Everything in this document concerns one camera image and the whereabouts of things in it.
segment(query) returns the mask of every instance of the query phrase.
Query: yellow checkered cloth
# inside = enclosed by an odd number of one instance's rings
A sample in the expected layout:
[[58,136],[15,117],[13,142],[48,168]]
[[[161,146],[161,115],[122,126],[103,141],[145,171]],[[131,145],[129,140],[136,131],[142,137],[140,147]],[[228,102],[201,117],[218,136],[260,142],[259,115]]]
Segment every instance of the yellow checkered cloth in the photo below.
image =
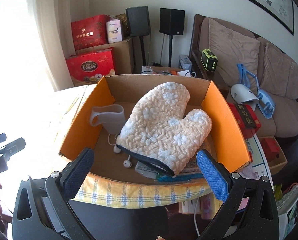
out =
[[[59,97],[58,114],[50,122],[58,152],[75,116],[95,86],[68,89],[65,96]],[[64,156],[53,160],[53,171],[61,171],[70,162]],[[187,201],[210,192],[205,181],[153,186],[113,181],[89,173],[75,200],[115,208],[146,208]]]

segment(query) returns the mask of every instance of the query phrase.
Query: white wall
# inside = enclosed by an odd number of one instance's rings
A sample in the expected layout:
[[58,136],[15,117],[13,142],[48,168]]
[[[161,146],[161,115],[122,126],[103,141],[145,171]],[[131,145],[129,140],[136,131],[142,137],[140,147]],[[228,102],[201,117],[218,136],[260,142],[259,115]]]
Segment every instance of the white wall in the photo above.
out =
[[[282,49],[298,63],[298,8],[294,5],[294,36],[275,20],[270,14],[248,0],[90,0],[90,13],[117,15],[126,8],[149,6],[152,37],[150,45],[150,61],[160,61],[163,34],[159,33],[160,8],[185,10],[185,31],[182,36],[173,38],[172,65],[177,66],[178,55],[187,54],[190,49],[193,18],[195,14],[220,18],[238,24],[259,34]],[[136,43],[137,59],[140,49]],[[162,64],[168,65],[169,37],[166,35]]]

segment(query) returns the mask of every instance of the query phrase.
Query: portable speaker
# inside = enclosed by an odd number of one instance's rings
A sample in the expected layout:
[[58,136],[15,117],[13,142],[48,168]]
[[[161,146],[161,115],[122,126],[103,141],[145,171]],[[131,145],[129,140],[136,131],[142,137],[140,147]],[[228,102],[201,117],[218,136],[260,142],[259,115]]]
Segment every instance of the portable speaker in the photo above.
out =
[[151,33],[148,6],[132,7],[125,10],[130,37],[147,36]]
[[218,63],[218,59],[210,49],[204,49],[201,55],[201,62],[206,70],[215,71]]
[[160,32],[169,36],[183,35],[185,28],[185,11],[160,9]]

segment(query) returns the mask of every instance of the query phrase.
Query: white fluffy oven mitt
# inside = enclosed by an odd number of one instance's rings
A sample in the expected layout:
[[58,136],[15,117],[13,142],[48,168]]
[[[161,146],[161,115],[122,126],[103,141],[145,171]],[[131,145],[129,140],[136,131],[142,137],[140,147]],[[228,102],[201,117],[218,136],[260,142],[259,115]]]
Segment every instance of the white fluffy oven mitt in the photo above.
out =
[[133,108],[117,147],[160,174],[178,175],[211,131],[211,119],[194,109],[184,85],[167,82],[150,90]]

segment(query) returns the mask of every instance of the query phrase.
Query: brown sofa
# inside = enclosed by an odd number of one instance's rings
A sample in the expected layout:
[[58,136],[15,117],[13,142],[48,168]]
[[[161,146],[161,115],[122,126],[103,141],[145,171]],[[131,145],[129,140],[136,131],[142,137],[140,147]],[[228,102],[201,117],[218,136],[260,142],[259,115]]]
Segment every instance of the brown sofa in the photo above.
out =
[[[210,31],[211,37],[209,37],[210,26],[212,28],[212,31]],[[220,28],[216,35],[214,34],[214,28]],[[214,73],[207,72],[200,60],[201,51],[211,47],[216,56],[219,55],[217,56],[219,60],[218,67]],[[232,54],[237,54],[238,59],[231,59]],[[292,82],[288,82],[288,80],[293,79],[294,75],[294,70],[291,72],[289,69],[293,66],[298,71],[298,66],[293,59],[284,54],[278,47],[236,24],[216,18],[210,20],[208,17],[196,15],[190,58],[199,67],[202,76],[205,79],[214,81],[222,95],[230,103],[234,102],[230,94],[230,87],[237,83],[237,79],[239,79],[237,73],[234,72],[234,65],[247,62],[247,68],[249,67],[254,71],[261,88],[269,92],[276,104],[271,119],[266,119],[260,109],[256,107],[255,114],[262,124],[257,135],[259,137],[276,136],[281,138],[298,135],[298,82],[291,85],[289,84]],[[271,65],[274,66],[273,68],[278,68],[279,71],[273,73]],[[290,91],[289,94],[296,93],[296,97],[295,95],[286,96],[287,89]]]

